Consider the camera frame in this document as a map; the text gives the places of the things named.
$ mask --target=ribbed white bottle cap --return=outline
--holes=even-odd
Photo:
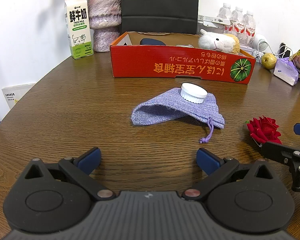
[[[201,104],[207,97],[207,92],[202,87],[191,83],[183,83],[180,95],[187,101]]]

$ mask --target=flower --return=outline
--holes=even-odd
[[[248,129],[250,131],[250,136],[255,139],[258,143],[265,143],[267,141],[276,142],[282,144],[278,139],[281,133],[277,131],[279,125],[275,123],[275,119],[263,116],[259,117],[259,120],[253,118],[253,121],[247,123]]]

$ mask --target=plush hamster toy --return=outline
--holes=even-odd
[[[232,34],[210,33],[204,29],[201,29],[200,32],[202,36],[199,38],[198,43],[201,49],[239,54],[240,44],[236,36]]]

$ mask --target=milk carton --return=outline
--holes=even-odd
[[[65,18],[72,57],[92,55],[87,1],[65,0]]]

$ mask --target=vase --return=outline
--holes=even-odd
[[[110,51],[110,44],[119,37],[121,0],[88,0],[90,28],[93,33],[93,50]]]

